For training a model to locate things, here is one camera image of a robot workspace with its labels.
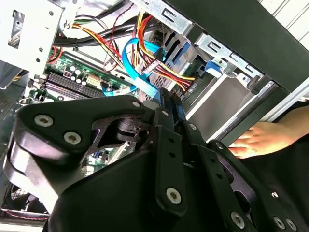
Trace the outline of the bare person hand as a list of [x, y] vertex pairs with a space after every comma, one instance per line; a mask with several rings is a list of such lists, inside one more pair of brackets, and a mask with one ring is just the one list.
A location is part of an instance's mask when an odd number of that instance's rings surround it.
[[278, 122], [257, 122], [230, 146], [239, 159], [282, 150], [309, 133], [309, 109], [290, 111]]

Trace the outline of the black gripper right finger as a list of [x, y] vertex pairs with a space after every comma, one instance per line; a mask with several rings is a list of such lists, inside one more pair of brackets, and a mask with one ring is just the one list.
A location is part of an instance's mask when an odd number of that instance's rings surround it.
[[175, 131], [169, 137], [173, 232], [303, 231], [295, 210], [271, 196], [226, 146], [203, 141], [177, 96], [170, 97], [169, 108]]

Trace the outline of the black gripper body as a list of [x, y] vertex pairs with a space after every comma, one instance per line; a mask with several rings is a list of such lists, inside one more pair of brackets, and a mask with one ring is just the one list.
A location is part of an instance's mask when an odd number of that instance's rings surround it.
[[188, 199], [184, 217], [154, 203], [155, 159], [139, 152], [68, 187], [48, 220], [49, 232], [229, 232], [193, 149], [183, 151]]

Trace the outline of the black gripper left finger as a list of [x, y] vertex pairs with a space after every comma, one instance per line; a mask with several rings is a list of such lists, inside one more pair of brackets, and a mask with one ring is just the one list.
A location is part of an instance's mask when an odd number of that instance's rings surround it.
[[181, 106], [161, 88], [151, 102], [130, 95], [30, 104], [16, 114], [4, 160], [9, 180], [39, 198], [49, 213], [59, 196], [82, 179], [85, 157], [125, 142], [154, 160], [154, 198], [171, 208], [168, 188], [184, 190]]

